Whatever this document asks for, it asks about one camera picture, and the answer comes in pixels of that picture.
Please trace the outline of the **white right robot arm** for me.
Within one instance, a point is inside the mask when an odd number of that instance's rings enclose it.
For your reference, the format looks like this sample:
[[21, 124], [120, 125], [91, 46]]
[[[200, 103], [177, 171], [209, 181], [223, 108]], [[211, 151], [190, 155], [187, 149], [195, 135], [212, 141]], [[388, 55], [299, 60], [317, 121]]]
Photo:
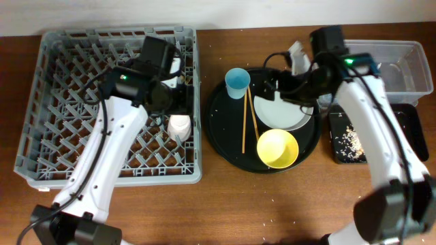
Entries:
[[368, 53], [319, 52], [300, 75], [262, 68], [267, 92], [310, 106], [332, 94], [364, 149], [373, 192], [354, 205], [354, 220], [321, 244], [402, 244], [435, 224], [435, 179], [411, 148], [388, 101], [380, 72]]

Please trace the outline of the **light blue plastic cup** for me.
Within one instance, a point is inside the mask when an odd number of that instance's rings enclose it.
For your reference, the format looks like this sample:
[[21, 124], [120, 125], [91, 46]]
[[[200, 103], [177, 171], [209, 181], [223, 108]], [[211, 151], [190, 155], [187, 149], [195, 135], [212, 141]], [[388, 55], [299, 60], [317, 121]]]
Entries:
[[230, 98], [241, 99], [250, 85], [249, 72], [242, 68], [233, 68], [225, 75], [225, 85]]

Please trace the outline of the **pink plastic cup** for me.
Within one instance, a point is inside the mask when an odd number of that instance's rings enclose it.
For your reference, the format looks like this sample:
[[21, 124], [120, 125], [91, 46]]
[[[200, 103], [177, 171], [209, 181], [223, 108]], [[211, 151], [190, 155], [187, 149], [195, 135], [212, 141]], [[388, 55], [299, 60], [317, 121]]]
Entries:
[[168, 122], [168, 135], [175, 141], [185, 142], [191, 135], [191, 119], [188, 115], [171, 115]]

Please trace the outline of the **yellow bowl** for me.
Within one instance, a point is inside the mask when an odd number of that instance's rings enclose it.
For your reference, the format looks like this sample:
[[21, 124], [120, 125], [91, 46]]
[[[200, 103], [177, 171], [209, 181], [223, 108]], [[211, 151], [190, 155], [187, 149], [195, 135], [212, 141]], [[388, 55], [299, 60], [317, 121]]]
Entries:
[[261, 162], [272, 169], [292, 166], [299, 155], [296, 138], [282, 129], [265, 131], [257, 142], [256, 150]]

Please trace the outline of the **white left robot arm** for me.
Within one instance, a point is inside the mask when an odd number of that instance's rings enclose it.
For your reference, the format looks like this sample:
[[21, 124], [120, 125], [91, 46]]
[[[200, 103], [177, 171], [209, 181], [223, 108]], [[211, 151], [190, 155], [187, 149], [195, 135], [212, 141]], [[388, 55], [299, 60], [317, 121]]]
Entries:
[[149, 116], [184, 115], [180, 109], [183, 65], [171, 68], [108, 68], [95, 84], [99, 110], [78, 165], [50, 207], [35, 206], [16, 240], [34, 231], [42, 244], [124, 244], [123, 232], [106, 224], [116, 180]]

